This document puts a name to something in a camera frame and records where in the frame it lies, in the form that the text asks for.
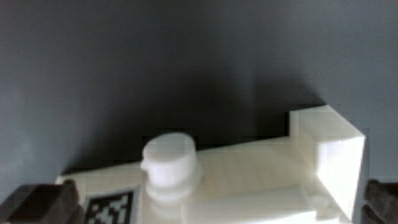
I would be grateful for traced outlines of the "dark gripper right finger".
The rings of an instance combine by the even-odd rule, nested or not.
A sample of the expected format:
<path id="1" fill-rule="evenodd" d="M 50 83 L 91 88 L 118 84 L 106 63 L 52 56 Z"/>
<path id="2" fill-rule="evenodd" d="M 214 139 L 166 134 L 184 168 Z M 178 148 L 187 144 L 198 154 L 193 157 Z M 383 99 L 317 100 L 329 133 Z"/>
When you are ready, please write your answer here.
<path id="1" fill-rule="evenodd" d="M 365 188 L 361 224 L 398 224 L 398 183 L 372 179 Z"/>

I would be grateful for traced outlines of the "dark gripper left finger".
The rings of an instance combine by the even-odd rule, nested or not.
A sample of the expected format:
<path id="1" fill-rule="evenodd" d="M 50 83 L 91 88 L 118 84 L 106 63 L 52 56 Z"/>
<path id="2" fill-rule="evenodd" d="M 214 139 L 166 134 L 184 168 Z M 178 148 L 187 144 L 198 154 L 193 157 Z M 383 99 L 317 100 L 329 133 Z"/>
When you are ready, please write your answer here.
<path id="1" fill-rule="evenodd" d="M 0 204 L 0 224 L 84 224 L 74 180 L 17 188 Z"/>

